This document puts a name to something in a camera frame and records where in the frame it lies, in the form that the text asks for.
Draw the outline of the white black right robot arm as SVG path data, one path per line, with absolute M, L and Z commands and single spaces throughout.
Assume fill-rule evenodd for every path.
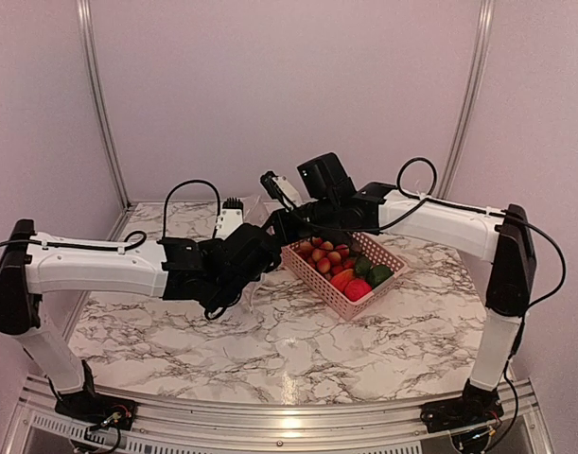
M 489 393 L 516 350 L 530 306 L 536 259 L 525 210 L 518 205 L 499 210 L 451 203 L 408 194 L 389 183 L 356 189 L 349 179 L 315 184 L 315 201 L 304 202 L 283 177 L 265 175 L 261 183 L 282 205 L 272 213 L 271 224 L 288 242 L 318 232 L 387 233 L 448 246 L 491 264 L 486 322 L 467 382 L 472 389 L 454 405 L 455 416 L 465 424 L 487 413 Z

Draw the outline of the long green cucumber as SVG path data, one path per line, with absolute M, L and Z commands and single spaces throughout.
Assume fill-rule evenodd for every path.
M 354 273 L 356 276 L 363 278 L 369 270 L 373 267 L 372 261 L 365 255 L 360 255 L 354 265 Z

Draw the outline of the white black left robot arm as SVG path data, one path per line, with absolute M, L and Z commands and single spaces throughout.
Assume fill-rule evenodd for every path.
M 0 333 L 18 340 L 56 392 L 86 421 L 104 414 L 87 365 L 40 314 L 46 293 L 116 292 L 165 301 L 195 301 L 208 320 L 234 306 L 242 291 L 281 262 L 281 246 L 249 223 L 204 241 L 163 237 L 125 242 L 38 233 L 21 219 L 0 243 Z

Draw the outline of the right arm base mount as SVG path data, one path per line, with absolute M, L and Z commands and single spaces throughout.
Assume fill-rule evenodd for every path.
M 497 389 L 483 390 L 467 380 L 458 397 L 423 404 L 420 419 L 428 433 L 436 433 L 481 424 L 503 414 Z

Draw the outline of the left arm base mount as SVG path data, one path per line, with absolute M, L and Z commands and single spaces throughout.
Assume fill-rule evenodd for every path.
M 98 393 L 92 370 L 87 362 L 81 361 L 84 373 L 82 388 L 76 393 L 61 393 L 49 381 L 51 392 L 56 397 L 55 412 L 91 424 L 91 430 L 115 427 L 130 430 L 137 404 L 135 401 Z

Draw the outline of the clear zip top bag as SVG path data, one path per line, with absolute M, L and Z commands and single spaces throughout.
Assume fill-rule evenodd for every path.
M 244 202 L 244 221 L 255 226 L 262 226 L 268 216 L 267 208 L 258 195 L 251 195 L 243 199 Z M 254 312 L 254 296 L 262 285 L 264 278 L 259 278 L 251 282 L 243 290 L 242 298 L 246 303 L 250 313 Z

